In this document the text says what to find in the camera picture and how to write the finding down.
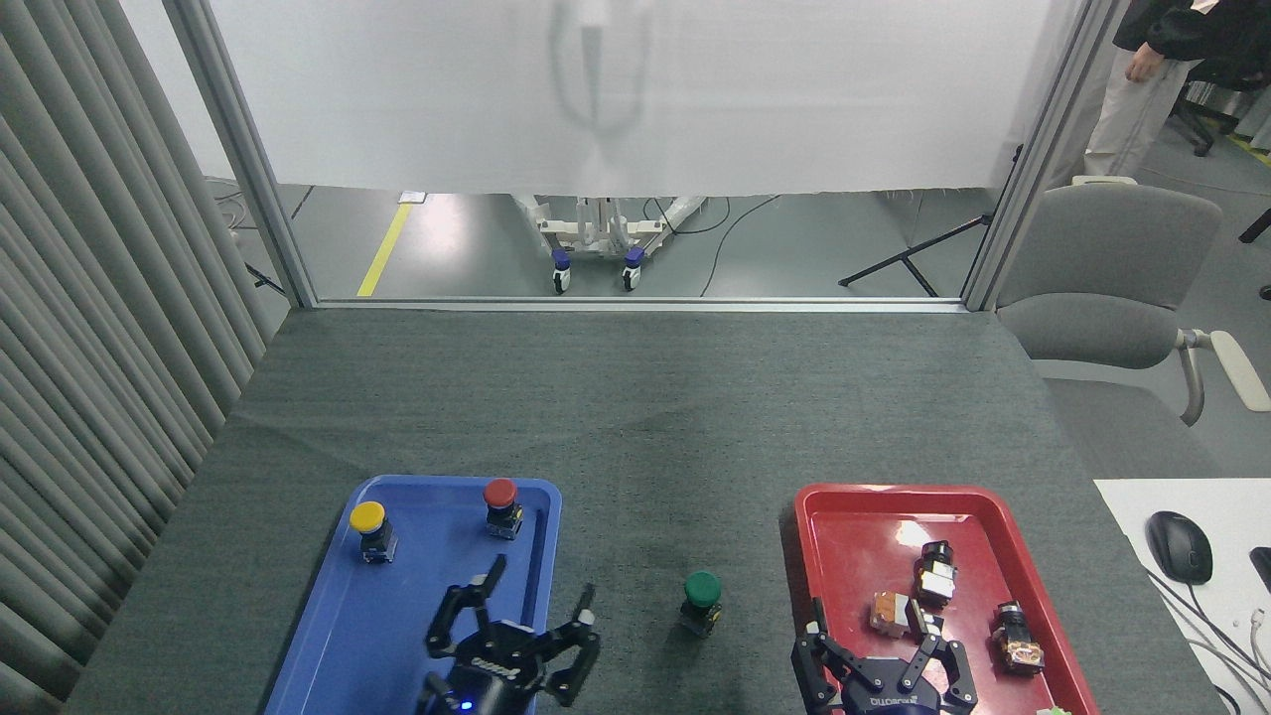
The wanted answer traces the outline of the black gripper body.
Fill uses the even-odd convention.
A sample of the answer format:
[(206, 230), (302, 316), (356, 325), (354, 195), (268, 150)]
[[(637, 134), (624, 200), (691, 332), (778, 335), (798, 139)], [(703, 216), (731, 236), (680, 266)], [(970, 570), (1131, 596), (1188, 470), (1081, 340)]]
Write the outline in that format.
[(924, 678), (930, 657), (843, 659), (845, 714), (939, 714), (941, 692)]
[(541, 665), (513, 655), (536, 638), (531, 627), (519, 624), (493, 624), (489, 634), (477, 631), (459, 643), (430, 629), (425, 638), (428, 655), (449, 657), (451, 668), (445, 676), (427, 671), (417, 712), (531, 714)]

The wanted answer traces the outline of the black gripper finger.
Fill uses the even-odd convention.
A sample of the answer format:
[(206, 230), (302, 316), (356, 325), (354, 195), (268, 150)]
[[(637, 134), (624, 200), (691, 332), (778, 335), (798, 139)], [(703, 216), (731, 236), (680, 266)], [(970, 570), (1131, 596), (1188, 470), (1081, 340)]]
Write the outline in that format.
[[(941, 662), (947, 679), (947, 687), (938, 698), (927, 695), (927, 690), (933, 692), (933, 687), (924, 679), (924, 671), (932, 659)], [(913, 704), (930, 714), (972, 714), (979, 705), (979, 692), (963, 643), (935, 634), (921, 638), (916, 654), (899, 676), (899, 693), (913, 698)]]
[(829, 634), (829, 621), (821, 598), (813, 598), (812, 620), (794, 638), (791, 665), (807, 714), (857, 714), (846, 695), (855, 678), (859, 659), (848, 646)]
[(541, 635), (541, 664), (544, 665), (571, 648), (577, 649), (574, 660), (566, 668), (552, 671), (541, 687), (566, 709), (573, 706), (600, 654), (601, 640), (594, 631), (596, 615), (591, 611), (595, 592), (595, 584), (586, 583), (569, 620)]
[(496, 555), (489, 570), (473, 577), (464, 585), (447, 588), (425, 638), (426, 650), (432, 659), (458, 654), (458, 643), (452, 638), (452, 629), (458, 624), (459, 615), (465, 610), (474, 612), (480, 643), (494, 643), (494, 624), (489, 616), (489, 596), (494, 592), (503, 573), (505, 555)]

